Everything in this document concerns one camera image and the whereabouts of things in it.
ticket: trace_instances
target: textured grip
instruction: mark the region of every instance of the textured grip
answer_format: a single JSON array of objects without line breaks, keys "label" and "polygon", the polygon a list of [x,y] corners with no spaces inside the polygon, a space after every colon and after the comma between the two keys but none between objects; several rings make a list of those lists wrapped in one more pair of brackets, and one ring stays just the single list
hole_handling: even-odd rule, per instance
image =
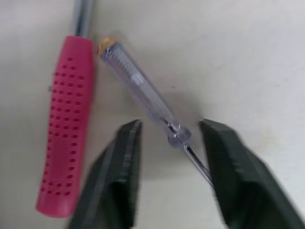
[{"label": "textured grip", "polygon": [[46,164],[37,210],[51,217],[73,213],[93,86],[92,42],[67,36],[52,86]]}]

